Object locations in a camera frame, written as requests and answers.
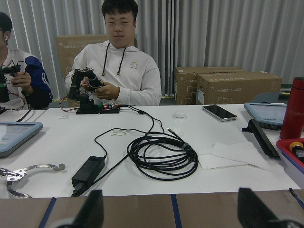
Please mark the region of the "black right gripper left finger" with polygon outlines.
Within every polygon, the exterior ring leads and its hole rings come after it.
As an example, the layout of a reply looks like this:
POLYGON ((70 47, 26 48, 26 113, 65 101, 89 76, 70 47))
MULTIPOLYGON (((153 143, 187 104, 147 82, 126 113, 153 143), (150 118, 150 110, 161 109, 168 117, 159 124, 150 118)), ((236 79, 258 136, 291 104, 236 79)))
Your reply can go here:
POLYGON ((104 221, 102 190, 93 190, 72 222, 73 228, 101 228, 104 221))

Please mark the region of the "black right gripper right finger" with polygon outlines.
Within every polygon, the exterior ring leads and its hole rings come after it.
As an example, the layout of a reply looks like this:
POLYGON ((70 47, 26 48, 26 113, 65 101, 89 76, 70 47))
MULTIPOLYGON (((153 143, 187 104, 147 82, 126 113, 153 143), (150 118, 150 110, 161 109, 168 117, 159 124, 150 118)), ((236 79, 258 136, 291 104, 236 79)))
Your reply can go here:
POLYGON ((239 188, 237 217, 243 228, 280 228, 278 217, 250 189, 239 188))

